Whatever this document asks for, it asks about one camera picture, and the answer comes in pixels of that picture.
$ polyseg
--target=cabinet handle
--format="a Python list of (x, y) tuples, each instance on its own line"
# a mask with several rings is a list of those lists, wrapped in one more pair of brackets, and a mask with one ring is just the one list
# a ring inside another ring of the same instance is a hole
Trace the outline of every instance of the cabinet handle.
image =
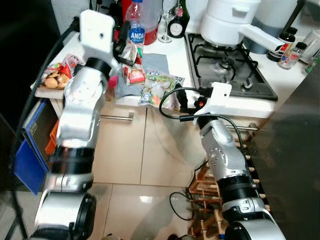
[(127, 120), (133, 121), (134, 120), (134, 113), (129, 112), (129, 116), (110, 116), (110, 115), (100, 115), (101, 119), (115, 119), (115, 120)]
[[(226, 125), (226, 127), (228, 128), (228, 129), (234, 129), (234, 127), (233, 126), (230, 126), (230, 125)], [(257, 125), (255, 124), (255, 123), (250, 123), (250, 125), (249, 126), (237, 126), (237, 128), (239, 129), (239, 130), (248, 130), (248, 131), (258, 131), (259, 130), (259, 128), (257, 127)]]

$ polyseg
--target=gray cloth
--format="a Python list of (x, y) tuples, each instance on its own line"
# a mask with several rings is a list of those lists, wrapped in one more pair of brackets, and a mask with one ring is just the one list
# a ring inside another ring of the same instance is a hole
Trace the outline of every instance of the gray cloth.
[[(152, 69), (156, 71), (169, 74), (169, 67), (166, 55), (163, 54), (144, 54), (142, 59), (142, 67), (146, 72), (147, 69)], [(144, 88), (143, 84), (127, 86), (122, 73), (118, 76), (118, 83), (115, 89), (115, 97), (117, 99), (124, 96), (141, 96), (142, 90)]]

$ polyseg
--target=black metal panel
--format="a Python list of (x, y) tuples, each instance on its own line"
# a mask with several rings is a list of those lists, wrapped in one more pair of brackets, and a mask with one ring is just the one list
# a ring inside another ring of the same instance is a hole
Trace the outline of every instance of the black metal panel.
[(248, 144), (287, 240), (320, 239), (320, 64)]

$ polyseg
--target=black cable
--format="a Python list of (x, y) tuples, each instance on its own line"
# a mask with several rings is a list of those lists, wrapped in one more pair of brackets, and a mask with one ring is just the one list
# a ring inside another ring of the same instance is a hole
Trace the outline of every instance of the black cable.
[(178, 192), (178, 191), (175, 191), (175, 192), (171, 193), (170, 196), (169, 196), (169, 203), (170, 203), (170, 206), (171, 206), (171, 208), (172, 208), (172, 211), (175, 213), (175, 215), (177, 215), (178, 218), (180, 218), (180, 219), (182, 219), (182, 220), (185, 220), (185, 221), (191, 221), (192, 219), (194, 219), (194, 217), (195, 217), (195, 212), (194, 212), (194, 211), (192, 211), (192, 216), (191, 216), (191, 218), (184, 218), (184, 217), (180, 216), (180, 215), (176, 212), (176, 210), (175, 210), (175, 208), (174, 208), (174, 206), (172, 205), (172, 202), (171, 202), (171, 197), (172, 197), (174, 194), (180, 194), (181, 196), (185, 197), (185, 198), (188, 199), (188, 200), (191, 200), (191, 199), (188, 198), (187, 195), (184, 195), (183, 193)]
[(178, 92), (178, 91), (182, 91), (182, 90), (190, 90), (190, 91), (194, 91), (194, 92), (198, 92), (200, 93), (200, 90), (197, 89), (197, 88), (194, 88), (194, 87), (179, 87), (179, 88), (175, 88), (173, 89), (172, 91), (168, 92), (166, 95), (164, 95), (164, 97), (162, 98), (161, 102), (160, 102), (160, 105), (159, 105), (159, 111), (160, 113), (165, 116), (166, 118), (169, 118), (169, 119), (177, 119), (179, 120), (180, 117), (179, 116), (172, 116), (172, 115), (168, 115), (166, 113), (164, 113), (162, 111), (162, 105), (164, 104), (165, 100), (173, 93), (175, 92)]
[(17, 225), (18, 225), (18, 220), (17, 220), (17, 218), (15, 218), (13, 223), (11, 224), (11, 227), (10, 227), (8, 233), (6, 234), (4, 240), (10, 240), (11, 239), (12, 235), (14, 234), (14, 232), (16, 230)]
[(46, 70), (48, 64), (52, 61), (52, 59), (54, 58), (54, 54), (57, 51), (57, 48), (63, 43), (63, 40), (66, 39), (66, 37), (72, 32), (72, 31), (79, 31), (79, 18), (75, 17), (73, 19), (73, 22), (71, 23), (70, 27), (61, 35), (61, 37), (59, 38), (59, 40), (54, 44), (53, 48), (51, 49), (51, 51), (49, 52), (49, 54), (47, 55), (46, 59), (44, 60), (40, 71), (36, 77), (36, 80), (34, 82), (34, 86), (33, 89), (31, 91), (31, 93), (28, 96), (28, 99), (26, 100), (26, 103), (24, 105), (24, 108), (22, 110), (18, 125), (17, 125), (17, 130), (15, 132), (15, 141), (14, 144), (12, 146), (11, 149), (11, 158), (10, 158), (10, 165), (9, 165), (9, 174), (12, 177), (12, 186), (11, 186), (11, 199), (12, 199), (12, 205), (13, 208), (15, 210), (15, 215), (16, 215), (16, 219), (19, 223), (20, 226), (20, 230), (21, 230), (21, 234), (23, 239), (27, 239), (28, 238), (28, 234), (26, 231), (26, 227), (25, 224), (23, 222), (22, 219), (22, 212), (21, 212), (21, 208), (19, 206), (18, 203), (18, 199), (17, 199), (17, 194), (16, 194), (16, 190), (17, 190), (17, 183), (15, 181), (15, 163), (16, 163), (16, 152), (19, 148), (19, 137), (22, 133), (22, 126), (24, 124), (24, 121), (26, 119), (26, 117), (29, 114), (30, 108), (31, 108), (31, 104), (32, 101), (34, 99), (35, 96), (35, 92), (37, 90), (37, 88), (39, 87), (39, 85), (41, 84), (41, 77), (44, 73), (44, 71)]
[(95, 11), (97, 12), (99, 12), (99, 10), (100, 10), (100, 5), (102, 5), (102, 3), (103, 3), (103, 1), (102, 0), (96, 0), (95, 1)]
[(202, 93), (203, 91), (201, 91), (200, 89), (197, 89), (197, 88), (194, 88), (194, 87), (180, 87), (180, 88), (176, 88), (176, 89), (173, 89), (172, 91), (168, 92), (166, 95), (164, 95), (164, 97), (162, 98), (161, 102), (160, 102), (160, 105), (159, 105), (159, 111), (160, 113), (165, 116), (166, 118), (169, 118), (169, 119), (175, 119), (175, 120), (180, 120), (180, 122), (186, 122), (186, 121), (192, 121), (193, 119), (195, 118), (199, 118), (199, 117), (208, 117), (208, 116), (212, 116), (212, 117), (216, 117), (216, 118), (221, 118), (221, 119), (224, 119), (226, 120), (227, 122), (229, 122), (233, 127), (234, 127), (234, 130), (238, 136), (238, 139), (239, 139), (239, 144), (240, 144), (240, 149), (241, 149), (241, 152), (244, 156), (244, 158), (246, 158), (246, 153), (245, 153), (245, 148), (244, 148), (244, 142), (243, 142), (243, 139), (241, 137), (241, 134), (240, 134), (240, 131), (237, 127), (237, 125), (228, 117), (226, 116), (223, 116), (223, 115), (220, 115), (220, 114), (213, 114), (213, 113), (205, 113), (205, 114), (200, 114), (200, 115), (182, 115), (182, 116), (172, 116), (172, 115), (168, 115), (166, 113), (164, 113), (162, 111), (162, 106), (165, 102), (165, 100), (173, 93), (175, 92), (178, 92), (178, 91), (185, 91), (185, 90), (190, 90), (190, 91), (194, 91), (194, 92), (198, 92), (198, 93)]
[[(187, 188), (187, 192), (188, 192), (188, 194), (189, 194), (190, 197), (188, 197), (187, 195), (185, 195), (185, 194), (183, 194), (183, 193), (181, 193), (181, 192), (178, 192), (178, 191), (175, 191), (175, 192), (171, 193), (170, 196), (169, 196), (169, 203), (170, 203), (170, 206), (171, 206), (173, 212), (178, 216), (178, 218), (180, 218), (180, 219), (182, 219), (182, 220), (191, 221), (191, 220), (194, 218), (194, 216), (195, 216), (195, 212), (192, 211), (192, 216), (191, 216), (190, 219), (183, 218), (182, 216), (180, 216), (180, 215), (176, 212), (174, 206), (172, 205), (171, 197), (172, 197), (174, 194), (180, 194), (181, 196), (184, 196), (184, 197), (185, 197), (186, 199), (188, 199), (188, 200), (194, 200), (194, 198), (192, 197), (192, 194), (191, 194), (190, 191), (189, 191), (189, 188), (191, 187), (191, 184), (193, 183), (194, 179), (196, 178), (196, 174), (197, 174), (196, 172), (197, 172), (199, 169), (201, 169), (204, 165), (206, 165), (207, 162), (208, 162), (208, 161), (204, 161), (204, 163), (202, 163), (202, 164), (201, 164), (198, 168), (196, 168), (196, 169), (194, 170), (194, 172), (193, 172), (192, 180), (191, 180), (191, 182), (190, 182), (190, 184), (189, 184), (189, 186), (188, 186), (188, 188)], [(204, 206), (201, 205), (201, 204), (198, 203), (198, 202), (194, 202), (194, 204), (197, 204), (198, 206), (204, 208)]]

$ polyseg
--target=wine glass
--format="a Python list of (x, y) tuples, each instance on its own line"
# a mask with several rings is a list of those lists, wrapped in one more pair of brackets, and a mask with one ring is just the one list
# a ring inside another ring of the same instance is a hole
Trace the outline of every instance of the wine glass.
[(178, 0), (171, 0), (170, 5), (166, 4), (167, 6), (164, 6), (162, 4), (162, 17), (165, 21), (165, 31), (164, 34), (159, 37), (159, 41), (165, 44), (171, 43), (172, 39), (168, 37), (168, 24), (169, 22), (175, 18), (177, 15), (177, 8), (179, 7), (179, 1)]

